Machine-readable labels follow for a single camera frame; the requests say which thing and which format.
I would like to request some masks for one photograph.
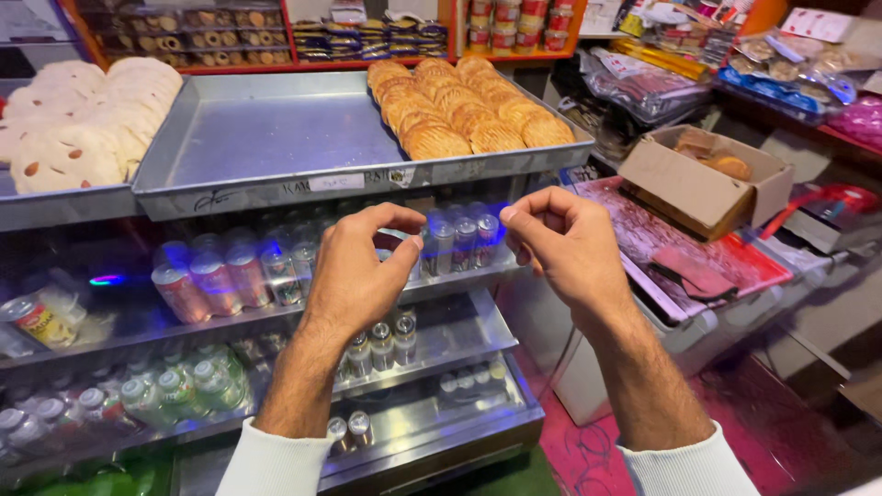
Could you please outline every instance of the green mat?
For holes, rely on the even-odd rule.
[[[414,496],[557,496],[560,490],[545,453],[540,447],[515,456],[511,460],[493,463]]]

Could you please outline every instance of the white sleeve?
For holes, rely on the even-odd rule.
[[[639,496],[759,496],[722,436],[664,451],[634,452],[617,444]]]
[[[216,496],[314,496],[330,440],[267,434],[246,419]]]

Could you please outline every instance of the human hand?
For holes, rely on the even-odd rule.
[[[602,205],[551,186],[503,208],[499,219],[518,264],[545,275],[583,333],[616,327],[637,310]]]
[[[410,269],[420,258],[422,239],[401,240],[377,233],[389,228],[418,235],[426,217],[383,203],[347,215],[325,230],[301,328],[317,329],[337,349],[389,311]],[[393,250],[385,262],[377,248]]]

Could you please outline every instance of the floor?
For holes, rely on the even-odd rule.
[[[538,394],[542,379],[518,361]],[[778,496],[819,474],[848,466],[852,450],[832,426],[809,410],[762,364],[745,357],[690,380],[708,414],[763,496]],[[577,427],[553,392],[541,398],[545,425],[540,445],[562,494],[635,494],[621,454],[612,416]]]

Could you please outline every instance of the price label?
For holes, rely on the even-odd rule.
[[[337,176],[310,177],[310,191],[361,190],[364,188],[364,174],[339,174]]]

